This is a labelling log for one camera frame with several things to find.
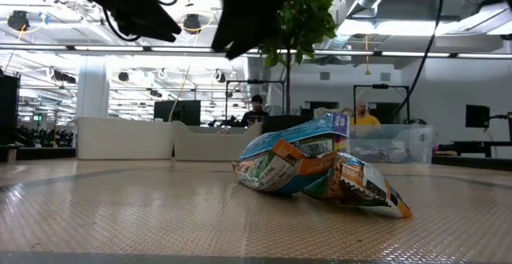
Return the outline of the blue orange snack bag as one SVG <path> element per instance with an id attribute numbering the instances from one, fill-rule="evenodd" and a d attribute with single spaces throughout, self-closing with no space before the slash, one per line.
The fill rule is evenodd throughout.
<path id="1" fill-rule="evenodd" d="M 260 192 L 293 194 L 328 174 L 348 151 L 350 116 L 324 114 L 251 141 L 232 163 L 238 180 Z"/>

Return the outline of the orange green granola bar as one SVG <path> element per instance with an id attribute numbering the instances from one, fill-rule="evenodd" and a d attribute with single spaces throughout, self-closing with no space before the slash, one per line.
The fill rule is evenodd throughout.
<path id="1" fill-rule="evenodd" d="M 303 193 L 340 206 L 384 207 L 396 218 L 413 216 L 377 168 L 347 153 L 338 153 L 327 175 L 308 185 Z"/>

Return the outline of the green leafy plant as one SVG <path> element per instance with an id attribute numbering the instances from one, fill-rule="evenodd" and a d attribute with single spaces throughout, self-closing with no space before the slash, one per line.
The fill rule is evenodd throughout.
<path id="1" fill-rule="evenodd" d="M 259 46 L 267 66 L 281 64 L 285 68 L 286 115 L 291 112 L 292 65 L 300 65 L 304 58 L 313 59 L 314 46 L 335 37 L 336 24 L 330 13 L 332 5 L 333 0 L 286 0 L 277 11 L 277 30 Z"/>

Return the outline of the white pillar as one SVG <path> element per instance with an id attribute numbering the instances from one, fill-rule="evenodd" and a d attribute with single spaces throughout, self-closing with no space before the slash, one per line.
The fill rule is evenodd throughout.
<path id="1" fill-rule="evenodd" d="M 79 67 L 76 117 L 106 118 L 110 94 L 110 72 L 106 59 L 83 56 Z"/>

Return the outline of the person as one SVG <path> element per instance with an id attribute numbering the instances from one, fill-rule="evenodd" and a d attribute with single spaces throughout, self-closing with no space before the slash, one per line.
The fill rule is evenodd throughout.
<path id="1" fill-rule="evenodd" d="M 380 125 L 380 121 L 369 114 L 366 104 L 362 101 L 356 102 L 354 116 L 350 119 L 351 125 Z"/>
<path id="2" fill-rule="evenodd" d="M 251 105 L 252 109 L 244 113 L 240 121 L 240 127 L 250 127 L 255 123 L 262 122 L 264 117 L 269 115 L 263 110 L 263 99 L 259 94 L 252 97 Z"/>

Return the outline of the black monitor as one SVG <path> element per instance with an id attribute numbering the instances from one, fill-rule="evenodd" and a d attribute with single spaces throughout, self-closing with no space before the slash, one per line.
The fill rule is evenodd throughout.
<path id="1" fill-rule="evenodd" d="M 199 100 L 160 101 L 154 103 L 154 119 L 164 122 L 180 121 L 187 126 L 201 125 Z"/>
<path id="2" fill-rule="evenodd" d="M 489 127 L 489 120 L 488 106 L 466 105 L 465 127 L 486 129 Z"/>

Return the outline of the white plastic bin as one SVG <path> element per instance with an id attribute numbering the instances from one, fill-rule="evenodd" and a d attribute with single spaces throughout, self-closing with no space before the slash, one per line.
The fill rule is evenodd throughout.
<path id="1" fill-rule="evenodd" d="M 168 122 L 120 118 L 79 118 L 75 126 L 80 160 L 165 160 L 173 150 Z"/>

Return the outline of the frosted plastic container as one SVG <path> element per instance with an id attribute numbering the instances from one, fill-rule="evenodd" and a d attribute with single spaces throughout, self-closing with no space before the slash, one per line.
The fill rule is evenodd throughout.
<path id="1" fill-rule="evenodd" d="M 262 134 L 262 124 L 250 128 L 186 126 L 171 123 L 174 156 L 178 161 L 230 162 L 239 160 L 247 145 Z"/>

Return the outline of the black cabinet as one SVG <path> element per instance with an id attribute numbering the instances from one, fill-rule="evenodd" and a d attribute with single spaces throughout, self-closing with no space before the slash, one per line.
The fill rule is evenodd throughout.
<path id="1" fill-rule="evenodd" d="M 18 84 L 18 78 L 0 74 L 0 146 L 14 144 L 18 120 Z"/>

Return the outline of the clear plastic container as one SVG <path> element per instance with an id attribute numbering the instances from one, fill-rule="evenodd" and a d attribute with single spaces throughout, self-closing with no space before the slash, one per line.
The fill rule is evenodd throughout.
<path id="1" fill-rule="evenodd" d="M 362 160 L 361 148 L 403 148 L 409 157 L 404 162 L 431 164 L 434 129 L 426 125 L 355 125 L 350 128 L 349 153 Z"/>

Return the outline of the black-bordered clear mat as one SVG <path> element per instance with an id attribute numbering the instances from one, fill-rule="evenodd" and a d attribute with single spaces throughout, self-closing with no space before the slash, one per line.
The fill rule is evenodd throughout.
<path id="1" fill-rule="evenodd" d="M 512 186 L 392 174 L 413 211 L 250 190 L 221 171 L 111 170 L 0 186 L 0 264 L 512 264 Z"/>

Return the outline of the black bench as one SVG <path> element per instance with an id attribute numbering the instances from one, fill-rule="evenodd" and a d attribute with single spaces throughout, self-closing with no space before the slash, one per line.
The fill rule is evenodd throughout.
<path id="1" fill-rule="evenodd" d="M 455 152 L 457 156 L 462 154 L 484 154 L 486 158 L 492 157 L 492 148 L 512 147 L 512 141 L 455 141 L 451 144 L 439 144 L 434 146 L 433 152 Z"/>

